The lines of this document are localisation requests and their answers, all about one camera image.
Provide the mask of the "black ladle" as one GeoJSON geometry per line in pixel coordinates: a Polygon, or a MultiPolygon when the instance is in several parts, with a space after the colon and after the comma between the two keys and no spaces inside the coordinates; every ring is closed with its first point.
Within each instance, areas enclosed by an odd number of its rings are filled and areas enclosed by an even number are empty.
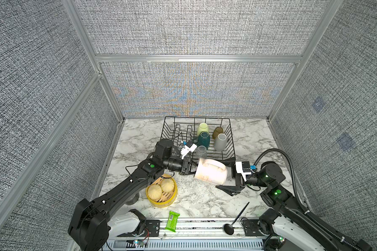
{"type": "Polygon", "coordinates": [[[240,211],[240,213],[236,216],[236,218],[234,219],[234,221],[229,224],[229,223],[226,223],[224,224],[223,226],[223,230],[226,234],[228,235],[233,235],[234,234],[234,224],[237,222],[237,220],[240,218],[240,216],[244,213],[244,211],[246,210],[246,208],[248,207],[248,205],[250,204],[250,202],[248,202],[244,207],[243,209],[240,211]]]}

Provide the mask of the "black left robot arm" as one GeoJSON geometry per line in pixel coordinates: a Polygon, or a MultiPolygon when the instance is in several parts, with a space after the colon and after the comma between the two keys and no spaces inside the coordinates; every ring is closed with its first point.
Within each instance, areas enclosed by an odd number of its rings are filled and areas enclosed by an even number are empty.
{"type": "Polygon", "coordinates": [[[108,223],[113,215],[141,190],[164,177],[166,169],[181,175],[193,173],[192,166],[198,164],[187,154],[179,157],[178,151],[172,140],[161,139],[155,151],[141,161],[124,181],[92,201],[82,199],[77,203],[68,234],[82,251],[100,250],[110,237],[112,228],[108,223]]]}

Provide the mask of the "clear glass cup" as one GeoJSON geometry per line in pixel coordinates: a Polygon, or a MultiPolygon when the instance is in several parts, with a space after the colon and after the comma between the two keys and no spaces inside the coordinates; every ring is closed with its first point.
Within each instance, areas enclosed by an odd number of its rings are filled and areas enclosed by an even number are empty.
{"type": "Polygon", "coordinates": [[[198,159],[207,159],[207,148],[206,146],[199,145],[196,148],[196,156],[198,159]]]}

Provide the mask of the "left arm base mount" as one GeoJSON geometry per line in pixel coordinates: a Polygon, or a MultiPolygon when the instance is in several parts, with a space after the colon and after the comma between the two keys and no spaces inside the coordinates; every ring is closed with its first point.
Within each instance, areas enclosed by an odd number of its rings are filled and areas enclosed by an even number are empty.
{"type": "Polygon", "coordinates": [[[148,220],[141,212],[131,209],[126,214],[114,216],[108,222],[109,238],[158,237],[160,220],[148,220]]]}

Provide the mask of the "light green mug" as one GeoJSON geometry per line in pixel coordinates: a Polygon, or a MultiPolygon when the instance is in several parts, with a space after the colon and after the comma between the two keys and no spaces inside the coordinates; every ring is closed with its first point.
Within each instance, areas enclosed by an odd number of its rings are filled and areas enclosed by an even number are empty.
{"type": "Polygon", "coordinates": [[[199,124],[197,132],[196,132],[196,136],[197,137],[200,136],[202,132],[209,133],[209,126],[205,122],[202,122],[202,123],[199,124]]]}

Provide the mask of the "small circuit board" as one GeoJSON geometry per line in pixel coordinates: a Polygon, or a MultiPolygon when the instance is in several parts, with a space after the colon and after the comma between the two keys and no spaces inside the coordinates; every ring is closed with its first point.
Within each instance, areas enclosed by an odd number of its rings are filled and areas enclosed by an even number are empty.
{"type": "Polygon", "coordinates": [[[284,246],[285,242],[286,242],[285,238],[283,238],[281,236],[277,236],[275,241],[274,241],[274,248],[276,250],[281,249],[284,246]]]}

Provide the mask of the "grey mug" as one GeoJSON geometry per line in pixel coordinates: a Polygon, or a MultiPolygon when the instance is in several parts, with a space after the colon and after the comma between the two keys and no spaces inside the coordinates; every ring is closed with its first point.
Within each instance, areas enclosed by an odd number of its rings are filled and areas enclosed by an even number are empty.
{"type": "Polygon", "coordinates": [[[228,138],[224,133],[218,134],[214,141],[214,149],[216,151],[223,151],[227,146],[228,138]]]}

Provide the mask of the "steamed bun left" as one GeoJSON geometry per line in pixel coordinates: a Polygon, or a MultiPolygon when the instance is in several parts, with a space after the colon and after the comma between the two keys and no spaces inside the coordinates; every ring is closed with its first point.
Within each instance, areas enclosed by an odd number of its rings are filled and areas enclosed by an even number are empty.
{"type": "Polygon", "coordinates": [[[147,195],[152,201],[158,201],[162,197],[162,188],[158,184],[153,184],[148,188],[147,195]]]}

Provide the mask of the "aluminium front rail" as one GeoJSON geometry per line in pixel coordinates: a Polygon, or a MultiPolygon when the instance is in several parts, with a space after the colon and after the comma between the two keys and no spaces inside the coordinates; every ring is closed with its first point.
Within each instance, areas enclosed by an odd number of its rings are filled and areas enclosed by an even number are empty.
{"type": "Polygon", "coordinates": [[[246,236],[240,220],[234,224],[234,234],[223,226],[232,218],[179,218],[176,232],[165,230],[167,219],[160,220],[158,237],[108,238],[99,251],[264,251],[260,237],[246,236]]]}

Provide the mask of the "dark green mug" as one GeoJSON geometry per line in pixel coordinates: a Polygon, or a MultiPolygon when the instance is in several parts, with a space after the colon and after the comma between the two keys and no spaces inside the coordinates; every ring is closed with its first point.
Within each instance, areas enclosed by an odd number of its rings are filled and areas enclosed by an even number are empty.
{"type": "Polygon", "coordinates": [[[209,145],[210,145],[210,135],[209,133],[207,132],[202,132],[200,136],[198,136],[196,138],[196,140],[194,140],[194,143],[199,146],[199,145],[203,145],[203,146],[206,146],[206,148],[208,149],[209,148],[209,145]]]}

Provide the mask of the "steamed bun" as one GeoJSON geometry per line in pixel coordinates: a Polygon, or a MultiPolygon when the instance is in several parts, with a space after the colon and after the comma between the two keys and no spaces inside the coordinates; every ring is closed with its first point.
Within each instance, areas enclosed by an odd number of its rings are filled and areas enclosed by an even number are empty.
{"type": "Polygon", "coordinates": [[[162,197],[162,188],[158,184],[153,184],[148,188],[147,195],[152,201],[158,201],[162,197]]]}
{"type": "Polygon", "coordinates": [[[164,178],[160,183],[161,189],[165,193],[173,192],[175,189],[175,183],[171,178],[164,178]]]}

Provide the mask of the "pink iridescent mug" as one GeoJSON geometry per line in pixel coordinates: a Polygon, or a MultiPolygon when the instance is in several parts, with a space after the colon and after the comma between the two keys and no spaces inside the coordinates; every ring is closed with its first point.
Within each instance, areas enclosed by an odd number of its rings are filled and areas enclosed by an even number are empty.
{"type": "Polygon", "coordinates": [[[227,167],[219,161],[200,158],[194,178],[214,185],[223,185],[227,178],[227,167]]]}

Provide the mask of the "green snack packet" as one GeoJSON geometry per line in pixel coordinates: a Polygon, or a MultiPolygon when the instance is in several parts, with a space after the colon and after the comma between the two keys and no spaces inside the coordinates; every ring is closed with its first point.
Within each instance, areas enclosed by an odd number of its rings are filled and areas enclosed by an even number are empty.
{"type": "Polygon", "coordinates": [[[176,232],[177,228],[177,222],[180,214],[174,211],[169,212],[169,217],[167,220],[167,224],[165,226],[165,230],[171,231],[171,232],[176,232]]]}

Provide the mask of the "steamed bun right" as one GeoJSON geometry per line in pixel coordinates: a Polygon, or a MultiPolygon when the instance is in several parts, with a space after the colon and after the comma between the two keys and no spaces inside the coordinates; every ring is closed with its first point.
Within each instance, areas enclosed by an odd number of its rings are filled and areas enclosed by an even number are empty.
{"type": "Polygon", "coordinates": [[[160,183],[161,189],[165,193],[173,192],[175,189],[175,183],[171,178],[164,178],[160,183]]]}

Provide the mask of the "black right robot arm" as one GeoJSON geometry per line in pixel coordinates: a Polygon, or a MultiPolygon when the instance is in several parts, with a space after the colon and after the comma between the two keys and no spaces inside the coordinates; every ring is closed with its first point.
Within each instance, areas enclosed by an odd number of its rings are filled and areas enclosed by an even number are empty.
{"type": "Polygon", "coordinates": [[[264,203],[270,207],[259,217],[259,228],[264,234],[278,234],[278,221],[289,220],[305,232],[294,235],[302,244],[306,243],[305,238],[311,237],[327,251],[372,250],[372,246],[364,240],[354,241],[306,209],[297,197],[281,186],[285,176],[277,163],[265,162],[259,171],[254,171],[248,161],[237,162],[234,172],[235,186],[219,185],[216,188],[234,196],[246,185],[264,187],[265,190],[260,195],[264,203]]]}

